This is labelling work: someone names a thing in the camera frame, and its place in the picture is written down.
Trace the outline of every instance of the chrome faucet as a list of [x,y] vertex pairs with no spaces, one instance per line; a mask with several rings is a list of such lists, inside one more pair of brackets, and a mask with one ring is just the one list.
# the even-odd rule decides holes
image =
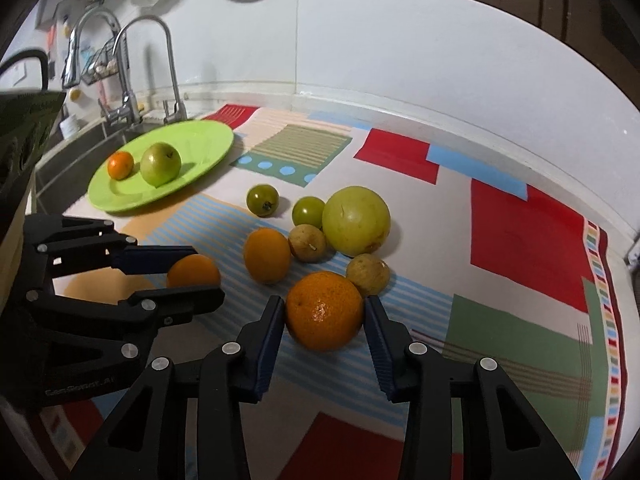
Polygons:
[[[94,7],[85,12],[69,36],[69,54],[66,56],[65,67],[62,71],[62,88],[65,90],[80,84],[80,71],[78,66],[80,35],[82,34],[84,25],[92,16],[100,16],[104,19],[107,25],[109,25],[114,38],[121,36],[120,23],[115,14],[109,9],[101,6]],[[118,78],[120,79],[120,86],[122,87],[122,106],[115,110],[107,110],[102,102],[98,101],[98,103],[109,124],[116,123],[121,119],[126,119],[129,124],[139,123],[141,119],[140,112],[138,111],[138,102],[136,101],[136,95],[131,88],[131,82],[129,80],[129,67],[127,66],[129,55],[127,53],[126,42],[122,41],[118,49],[113,49],[113,53],[118,62]]]
[[180,92],[178,91],[178,78],[175,75],[175,61],[174,61],[174,46],[171,42],[171,32],[169,31],[169,27],[161,18],[154,16],[152,14],[148,14],[146,16],[138,16],[131,20],[124,28],[118,33],[116,36],[116,40],[113,43],[113,52],[115,53],[118,49],[119,44],[123,41],[123,36],[126,33],[127,29],[136,22],[141,22],[143,20],[150,20],[152,22],[158,23],[162,30],[164,30],[164,35],[166,36],[166,50],[169,56],[169,72],[171,73],[171,83],[174,87],[174,113],[169,113],[169,103],[167,100],[163,102],[164,104],[164,124],[172,124],[178,123],[180,121],[187,120],[187,110],[184,107],[184,103],[180,99]]

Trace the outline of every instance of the kitchen sink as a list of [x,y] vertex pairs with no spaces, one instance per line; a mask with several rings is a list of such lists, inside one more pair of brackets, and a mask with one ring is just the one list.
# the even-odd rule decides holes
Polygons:
[[144,121],[133,126],[103,123],[61,143],[55,154],[36,166],[36,210],[65,212],[86,194],[95,171],[113,152],[160,126]]

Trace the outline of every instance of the orange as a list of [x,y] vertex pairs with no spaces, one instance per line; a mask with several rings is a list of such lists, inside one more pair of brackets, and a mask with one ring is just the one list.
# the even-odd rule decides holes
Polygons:
[[220,271],[204,254],[190,254],[175,262],[166,274],[166,286],[220,286]]
[[133,156],[129,152],[115,152],[107,161],[107,173],[114,180],[122,180],[131,174],[133,164]]
[[363,318],[358,289],[335,272],[313,272],[287,294],[287,328],[309,350],[327,352],[346,345],[358,333]]
[[263,227],[251,233],[244,243],[244,266],[258,283],[271,285],[289,272],[289,241],[281,232]]

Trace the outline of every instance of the lime green plate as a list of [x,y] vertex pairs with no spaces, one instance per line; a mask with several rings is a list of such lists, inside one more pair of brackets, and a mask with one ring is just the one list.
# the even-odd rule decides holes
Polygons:
[[[182,159],[178,177],[157,188],[147,184],[138,171],[142,154],[156,142],[168,142]],[[124,180],[113,180],[105,160],[89,183],[89,201],[98,209],[116,213],[158,200],[207,173],[225,157],[233,142],[231,128],[217,121],[185,121],[151,130],[120,149],[133,155],[134,173]]]

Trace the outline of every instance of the patterned tablecloth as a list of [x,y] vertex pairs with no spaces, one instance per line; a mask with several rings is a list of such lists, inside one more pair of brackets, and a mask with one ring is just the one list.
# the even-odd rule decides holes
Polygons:
[[[286,233],[290,208],[302,196],[326,200],[342,187],[366,186],[385,199],[393,219],[379,251],[394,270],[382,295],[390,317],[446,357],[498,360],[581,478],[603,478],[616,453],[626,388],[606,232],[525,182],[401,132],[236,105],[209,118],[236,133],[225,161],[120,229],[142,244],[194,245],[222,271],[225,304],[187,326],[161,330],[154,356],[203,357],[257,319],[270,294],[285,296],[312,270],[343,273],[348,259],[336,254],[318,265],[295,262],[283,282],[257,285],[242,264],[242,245],[260,226]],[[283,197],[274,218],[258,219],[244,208],[246,191],[259,182]],[[65,285],[68,296],[114,303],[133,290],[163,286],[164,276],[103,269]],[[47,436],[44,447],[59,473],[72,467],[121,396],[47,408],[31,421]],[[196,476],[193,409],[188,478]],[[362,333],[341,351],[316,354],[285,332],[270,392],[258,406],[242,407],[253,478],[395,479],[406,415],[407,406],[380,392]],[[461,479],[459,402],[453,420],[452,477]]]

